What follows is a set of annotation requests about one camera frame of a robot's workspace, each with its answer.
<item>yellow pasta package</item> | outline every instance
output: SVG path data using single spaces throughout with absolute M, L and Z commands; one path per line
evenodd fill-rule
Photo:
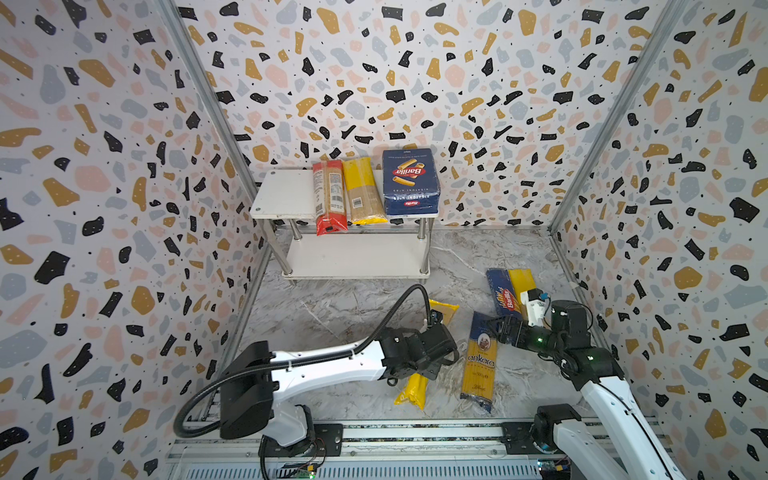
M 488 329 L 492 316 L 475 312 L 469 330 L 467 363 L 460 398 L 476 401 L 488 413 L 493 407 L 493 384 L 496 380 L 496 338 Z
M 512 289 L 515 291 L 515 295 L 518 298 L 520 313 L 523 315 L 524 320 L 528 320 L 528 309 L 525 308 L 522 300 L 520 300 L 520 295 L 523 292 L 536 288 L 536 281 L 533 280 L 531 270 L 520 268 L 509 270 L 509 279 L 512 281 Z
M 458 310 L 458 305 L 451 305 L 450 303 L 436 302 L 432 299 L 429 300 L 429 308 L 437 310 L 442 313 L 443 325 L 448 325 L 453 318 L 453 315 Z M 400 395 L 395 399 L 395 405 L 400 405 L 405 402 L 411 402 L 413 405 L 424 409 L 424 405 L 427 400 L 427 384 L 429 379 L 425 376 L 414 373 L 411 378 L 408 379 L 408 385 L 402 390 Z
M 370 157 L 344 161 L 343 167 L 352 223 L 385 223 L 387 219 L 379 191 L 376 189 L 376 181 L 373 179 Z

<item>barilla rigatoni box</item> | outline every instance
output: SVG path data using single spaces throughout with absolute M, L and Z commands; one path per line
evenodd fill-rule
M 431 150 L 385 150 L 382 169 L 384 211 L 388 217 L 438 212 L 440 180 Z

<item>white shelf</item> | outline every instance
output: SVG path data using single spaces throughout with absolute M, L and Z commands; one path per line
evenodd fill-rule
M 315 194 L 311 170 L 270 170 L 264 177 L 250 216 L 264 220 L 315 220 Z M 383 199 L 383 172 L 373 171 L 379 198 Z M 346 210 L 349 203 L 344 192 Z M 437 218 L 438 214 L 401 215 L 393 218 Z
M 427 240 L 413 233 L 329 233 L 292 240 L 285 278 L 295 280 L 429 278 L 419 272 Z

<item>nutrition label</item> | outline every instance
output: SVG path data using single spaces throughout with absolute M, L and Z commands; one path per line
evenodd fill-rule
M 322 215 L 325 210 L 325 199 L 323 198 L 323 171 L 316 171 L 312 181 L 315 187 L 315 215 L 319 216 Z
M 330 189 L 330 211 L 344 213 L 344 185 L 341 174 L 328 175 L 328 188 Z

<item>black cable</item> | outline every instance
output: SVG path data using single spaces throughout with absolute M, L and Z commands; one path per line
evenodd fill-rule
M 547 313 L 549 313 L 549 306 L 552 304 L 552 297 L 547 295 L 547 306 L 544 308 L 544 318 L 542 320 L 544 321 L 544 325 L 552 330 L 552 327 L 547 323 Z
M 538 353 L 538 358 L 545 362 L 552 362 L 560 369 L 560 374 L 563 378 L 570 380 L 571 377 L 578 373 L 578 364 L 574 358 L 568 355 L 563 348 L 565 340 L 563 339 L 568 333 L 564 330 L 554 333 L 554 345 L 552 346 L 552 353 L 544 354 Z
M 632 412 L 632 409 L 627 405 L 624 400 L 622 400 L 618 395 L 613 393 L 611 389 L 609 389 L 607 386 L 603 385 L 602 383 L 595 383 L 595 385 L 601 387 L 606 392 L 610 393 L 616 400 L 621 402 L 621 405 L 625 407 L 627 412 Z M 645 438 L 648 440 L 648 443 L 650 443 L 650 446 L 654 448 L 654 452 L 656 452 L 656 456 L 659 458 L 659 462 L 661 462 L 661 465 L 664 467 L 664 470 L 667 471 L 667 477 L 672 478 L 672 474 L 670 473 L 670 469 L 667 468 L 667 463 L 664 461 L 664 459 L 661 457 L 661 454 L 659 453 L 658 449 L 656 448 L 656 445 L 653 443 L 653 441 L 650 439 L 650 435 L 648 435 L 648 432 L 645 430 L 645 427 L 643 427 L 643 423 L 637 419 L 636 415 L 634 413 L 631 414 L 634 421 L 637 423 L 637 426 L 640 427 L 640 430 L 643 431 L 645 434 Z
M 589 323 L 589 326 L 587 327 L 587 331 L 590 331 L 590 330 L 592 330 L 592 326 L 594 325 L 594 314 L 592 313 L 592 310 L 588 306 L 584 305 L 583 303 L 578 303 L 578 304 L 583 306 L 589 312 L 589 316 L 591 318 L 591 321 Z
M 426 318 L 429 318 L 430 307 L 429 307 L 429 294 L 427 294 L 427 289 L 424 288 L 423 285 L 414 283 L 413 285 L 408 287 L 408 289 L 406 289 L 406 291 L 403 292 L 402 295 L 397 299 L 395 304 L 392 305 L 392 308 L 389 309 L 389 312 L 387 312 L 387 314 L 384 315 L 384 318 L 382 319 L 382 321 L 373 330 L 373 333 L 371 333 L 371 335 L 368 336 L 368 338 L 363 340 L 362 343 L 360 343 L 358 346 L 356 346 L 352 350 L 355 353 L 355 355 L 362 352 L 368 345 L 371 344 L 371 342 L 379 338 L 382 331 L 387 326 L 387 323 L 389 323 L 389 321 L 392 319 L 392 316 L 395 315 L 395 312 L 397 312 L 397 310 L 400 308 L 403 302 L 406 301 L 406 299 L 410 296 L 410 294 L 416 290 L 421 290 L 422 292 L 422 295 L 424 297 L 424 305 L 426 308 Z M 321 363 L 321 362 L 330 362 L 333 360 L 348 358 L 349 355 L 350 355 L 349 350 L 345 350 L 342 352 L 327 353 L 325 355 L 310 356 L 302 359 L 293 360 L 291 362 L 287 362 L 287 361 L 271 362 L 265 365 L 256 365 L 256 366 L 248 367 L 246 369 L 242 369 L 239 372 L 235 372 L 222 379 L 218 379 L 216 382 L 209 383 L 207 386 L 203 387 L 202 390 L 192 395 L 192 397 L 189 400 L 187 400 L 187 403 L 185 403 L 181 407 L 179 412 L 176 414 L 176 418 L 174 419 L 174 433 L 176 434 L 176 436 L 182 439 L 192 439 L 194 437 L 199 437 L 200 435 L 205 435 L 206 433 L 212 432 L 213 430 L 217 430 L 221 425 L 221 422 L 219 420 L 217 420 L 216 422 L 212 422 L 208 425 L 204 425 L 197 429 L 186 429 L 184 427 L 184 420 L 198 403 L 200 403 L 205 397 L 209 396 L 210 394 L 215 393 L 219 389 L 219 387 L 221 387 L 224 383 L 232 382 L 234 380 L 241 379 L 246 376 L 252 376 L 259 372 L 271 372 L 272 370 L 280 370 L 280 369 L 294 368 L 297 366 L 313 365 L 315 363 Z
M 259 466 L 261 467 L 262 480 L 270 480 L 270 476 L 266 473 L 266 440 L 269 437 L 261 437 L 261 444 L 259 445 Z
M 322 467 L 323 464 L 326 462 L 326 458 L 328 458 L 328 447 L 326 445 L 326 441 L 321 439 L 320 437 L 317 437 L 317 439 L 323 443 L 323 461 L 315 467 L 315 470 Z

